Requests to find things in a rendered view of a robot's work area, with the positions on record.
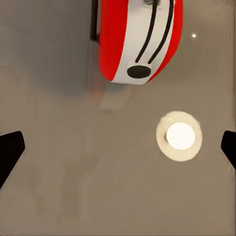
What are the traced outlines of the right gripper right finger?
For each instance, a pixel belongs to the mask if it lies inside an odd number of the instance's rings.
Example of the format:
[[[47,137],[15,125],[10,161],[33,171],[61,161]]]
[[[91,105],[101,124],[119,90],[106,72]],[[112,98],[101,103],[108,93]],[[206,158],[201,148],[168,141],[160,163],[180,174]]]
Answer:
[[[225,131],[221,148],[236,169],[236,132]]]

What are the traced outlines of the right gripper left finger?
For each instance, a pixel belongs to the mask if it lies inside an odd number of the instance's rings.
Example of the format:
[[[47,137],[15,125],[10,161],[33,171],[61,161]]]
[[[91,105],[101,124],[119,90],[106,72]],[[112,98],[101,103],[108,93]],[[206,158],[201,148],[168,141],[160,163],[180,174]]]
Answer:
[[[24,150],[25,142],[21,131],[0,136],[0,188],[4,185]]]

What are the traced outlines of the radio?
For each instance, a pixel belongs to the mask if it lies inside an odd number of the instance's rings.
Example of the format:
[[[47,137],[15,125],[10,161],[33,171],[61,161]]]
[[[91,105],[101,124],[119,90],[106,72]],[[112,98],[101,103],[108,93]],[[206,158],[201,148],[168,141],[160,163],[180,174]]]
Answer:
[[[183,30],[183,0],[92,0],[90,39],[99,44],[99,67],[112,83],[144,85],[176,53]]]

